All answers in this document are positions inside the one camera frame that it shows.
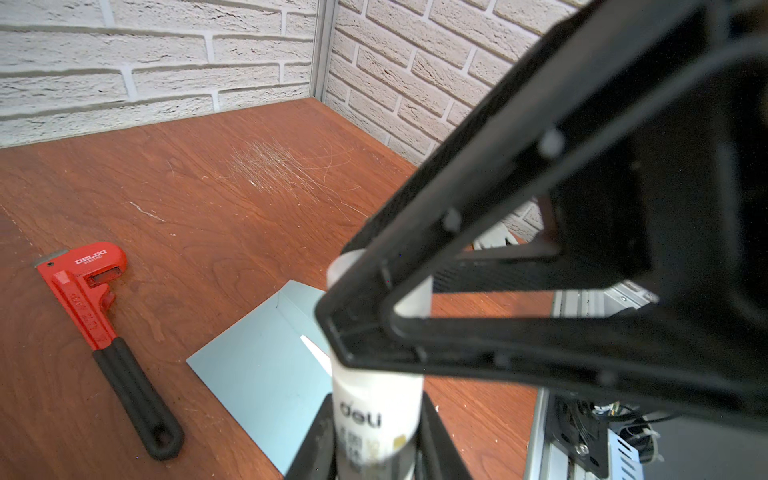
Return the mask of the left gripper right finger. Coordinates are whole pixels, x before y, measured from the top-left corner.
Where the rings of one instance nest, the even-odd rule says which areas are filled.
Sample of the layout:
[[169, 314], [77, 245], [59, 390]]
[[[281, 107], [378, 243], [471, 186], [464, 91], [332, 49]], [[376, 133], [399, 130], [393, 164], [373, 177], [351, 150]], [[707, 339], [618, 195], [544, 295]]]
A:
[[416, 480], [472, 479], [427, 392], [422, 397], [416, 447]]

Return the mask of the white glue stick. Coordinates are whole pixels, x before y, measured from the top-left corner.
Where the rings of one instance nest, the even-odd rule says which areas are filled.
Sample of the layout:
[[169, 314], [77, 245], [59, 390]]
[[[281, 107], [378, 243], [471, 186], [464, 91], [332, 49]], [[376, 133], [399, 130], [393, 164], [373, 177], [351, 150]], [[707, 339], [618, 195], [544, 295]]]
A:
[[330, 365], [337, 477], [412, 479], [424, 377]]

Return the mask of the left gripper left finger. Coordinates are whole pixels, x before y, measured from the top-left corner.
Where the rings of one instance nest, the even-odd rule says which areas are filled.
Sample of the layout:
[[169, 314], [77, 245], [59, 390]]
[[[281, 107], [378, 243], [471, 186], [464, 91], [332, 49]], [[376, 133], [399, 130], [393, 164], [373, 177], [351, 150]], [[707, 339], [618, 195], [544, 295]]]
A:
[[302, 442], [285, 480], [335, 480], [335, 429], [332, 395], [328, 394]]

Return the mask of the pink white letter card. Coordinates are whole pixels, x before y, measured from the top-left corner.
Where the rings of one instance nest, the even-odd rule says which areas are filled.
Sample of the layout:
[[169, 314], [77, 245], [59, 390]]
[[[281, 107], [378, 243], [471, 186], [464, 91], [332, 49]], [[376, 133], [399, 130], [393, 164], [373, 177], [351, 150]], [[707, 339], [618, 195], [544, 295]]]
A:
[[311, 353], [311, 355], [314, 357], [314, 359], [317, 361], [317, 363], [322, 367], [325, 373], [328, 376], [331, 376], [332, 363], [331, 363], [330, 357], [306, 335], [301, 335], [300, 340], [302, 341], [304, 346], [307, 348], [307, 350]]

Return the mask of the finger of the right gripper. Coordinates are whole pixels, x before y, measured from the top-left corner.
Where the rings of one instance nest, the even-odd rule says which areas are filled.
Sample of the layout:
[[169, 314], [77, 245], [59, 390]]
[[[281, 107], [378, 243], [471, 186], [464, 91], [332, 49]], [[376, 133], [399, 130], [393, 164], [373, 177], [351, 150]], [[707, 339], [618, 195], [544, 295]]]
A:
[[[353, 368], [767, 425], [767, 5], [592, 1], [556, 23], [349, 241], [317, 321]], [[437, 293], [598, 290], [598, 323], [409, 318]]]

